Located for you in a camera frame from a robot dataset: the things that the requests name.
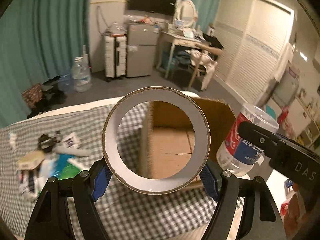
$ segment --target vanity table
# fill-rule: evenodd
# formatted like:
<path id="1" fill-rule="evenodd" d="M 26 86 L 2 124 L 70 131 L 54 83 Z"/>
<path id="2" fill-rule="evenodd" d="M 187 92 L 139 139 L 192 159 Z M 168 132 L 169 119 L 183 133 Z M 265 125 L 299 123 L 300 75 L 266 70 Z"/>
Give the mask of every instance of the vanity table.
<path id="1" fill-rule="evenodd" d="M 168 32 L 162 32 L 159 39 L 160 39 L 160 41 L 159 41 L 159 62 L 158 62 L 158 65 L 156 66 L 157 69 L 161 66 L 161 63 L 162 63 L 162 52 L 163 52 L 163 48 L 164 48 L 164 43 L 165 42 L 171 43 L 169 61 L 168 61 L 167 69 L 165 72 L 165 78 L 168 78 L 168 75 L 169 75 L 170 64 L 172 62 L 172 57 L 173 57 L 173 52 L 174 52 L 175 46 L 185 46 L 185 47 L 189 47 L 191 49 L 199 49 L 199 47 L 197 47 L 197 44 L 204 44 L 207 46 L 209 45 L 209 42 L 207 42 L 207 41 L 190 39 L 190 38 L 186 38 L 184 36 L 180 36 L 180 35 L 176 35 L 176 34 L 172 34 L 172 33 L 168 33 Z"/>

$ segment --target small cardboard box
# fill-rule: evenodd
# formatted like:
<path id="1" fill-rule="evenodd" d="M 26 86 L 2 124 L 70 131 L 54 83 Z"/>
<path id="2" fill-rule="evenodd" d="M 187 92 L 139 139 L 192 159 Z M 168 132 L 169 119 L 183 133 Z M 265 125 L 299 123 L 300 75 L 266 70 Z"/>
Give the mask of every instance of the small cardboard box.
<path id="1" fill-rule="evenodd" d="M 209 159 L 216 153 L 236 117 L 224 102 L 192 98 L 202 109 L 210 129 Z M 139 175 L 149 179 L 167 178 L 180 171 L 189 161 L 195 135 L 188 116 L 178 107 L 162 101 L 150 102 L 141 129 Z M 199 176 L 182 190 L 203 187 Z"/>

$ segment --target white inner surface of ring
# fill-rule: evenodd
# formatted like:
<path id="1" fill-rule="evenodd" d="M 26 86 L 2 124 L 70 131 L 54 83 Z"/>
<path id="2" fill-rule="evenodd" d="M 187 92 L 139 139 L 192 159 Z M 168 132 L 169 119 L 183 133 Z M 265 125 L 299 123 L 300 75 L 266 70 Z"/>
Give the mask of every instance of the white inner surface of ring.
<path id="1" fill-rule="evenodd" d="M 121 177 L 131 188 L 153 193 L 175 191 L 198 174 L 199 168 L 206 161 L 208 136 L 205 121 L 193 103 L 177 93 L 165 89 L 150 89 L 133 94 L 118 105 L 108 121 L 105 132 L 105 151 L 109 164 L 116 176 Z M 129 170 L 119 155 L 116 143 L 118 127 L 124 115 L 134 106 L 154 100 L 168 102 L 182 109 L 189 117 L 195 131 L 195 146 L 190 160 L 178 173 L 164 179 L 147 179 Z"/>

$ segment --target white mirror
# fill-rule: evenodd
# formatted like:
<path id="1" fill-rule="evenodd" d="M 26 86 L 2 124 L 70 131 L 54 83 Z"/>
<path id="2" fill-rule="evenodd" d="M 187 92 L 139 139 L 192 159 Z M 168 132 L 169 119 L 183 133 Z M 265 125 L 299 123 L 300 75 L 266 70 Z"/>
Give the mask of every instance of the white mirror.
<path id="1" fill-rule="evenodd" d="M 182 1 L 176 11 L 177 20 L 184 22 L 184 27 L 191 27 L 196 16 L 196 7 L 191 0 Z"/>

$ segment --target black and white gingham cloth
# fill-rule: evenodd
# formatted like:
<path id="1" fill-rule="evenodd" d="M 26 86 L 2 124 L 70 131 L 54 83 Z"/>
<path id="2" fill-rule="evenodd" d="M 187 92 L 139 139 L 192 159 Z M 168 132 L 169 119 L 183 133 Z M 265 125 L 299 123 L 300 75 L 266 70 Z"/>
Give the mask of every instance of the black and white gingham cloth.
<path id="1" fill-rule="evenodd" d="M 16 162 L 35 150 L 39 136 L 54 136 L 75 132 L 81 148 L 90 149 L 90 157 L 79 158 L 85 167 L 103 157 L 101 134 L 104 121 L 113 105 L 87 111 L 44 117 L 13 124 L 0 130 L 0 215 L 16 235 L 24 236 L 34 202 L 19 192 Z M 140 129 L 148 105 L 142 103 L 131 109 L 119 126 L 117 145 L 124 163 L 132 171 L 138 169 Z M 17 134 L 16 150 L 10 148 L 8 135 Z M 76 239 L 84 239 L 76 216 L 73 198 L 68 198 L 69 212 Z M 237 208 L 243 204 L 238 198 Z M 174 192 L 166 195 L 144 195 L 130 190 L 114 176 L 105 194 L 95 203 L 110 239 L 168 239 L 204 224 L 214 212 L 216 203 L 204 189 Z"/>

